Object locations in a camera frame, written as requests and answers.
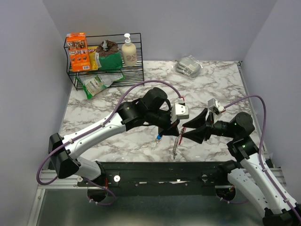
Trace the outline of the red handled key organizer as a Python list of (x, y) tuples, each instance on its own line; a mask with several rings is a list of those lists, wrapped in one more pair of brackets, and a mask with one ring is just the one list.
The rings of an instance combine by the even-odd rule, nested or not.
[(173, 150), (172, 150), (172, 154), (173, 154), (173, 159), (175, 160), (176, 156), (177, 156), (177, 147), (181, 144), (182, 142), (182, 135), (183, 133), (186, 131), (186, 127), (183, 127), (180, 131), (179, 136), (175, 139), (174, 142), (174, 146), (173, 146)]

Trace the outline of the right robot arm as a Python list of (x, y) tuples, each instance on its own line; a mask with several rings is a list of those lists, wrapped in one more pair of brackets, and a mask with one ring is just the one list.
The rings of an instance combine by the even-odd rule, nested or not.
[(281, 186), (250, 137), (254, 131), (251, 115), (240, 112), (230, 122), (214, 121), (213, 112), (204, 109), (184, 127), (191, 131), (183, 137), (199, 144), (211, 135), (232, 139), (227, 147), (235, 160), (219, 166), (217, 181), (234, 185), (257, 209), (265, 226), (301, 224), (301, 205)]

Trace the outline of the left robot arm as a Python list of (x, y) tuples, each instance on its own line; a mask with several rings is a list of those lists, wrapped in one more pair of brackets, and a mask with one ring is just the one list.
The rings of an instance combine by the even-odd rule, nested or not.
[(100, 121), (69, 135), (50, 136), (48, 155), (56, 176), (64, 179), (77, 175), (99, 186), (104, 182), (104, 174), (99, 163), (82, 157), (85, 151), (112, 136), (142, 126), (156, 126), (160, 136), (178, 136), (179, 117), (186, 113), (182, 98), (172, 105), (166, 92), (157, 87), (136, 100), (120, 100)]

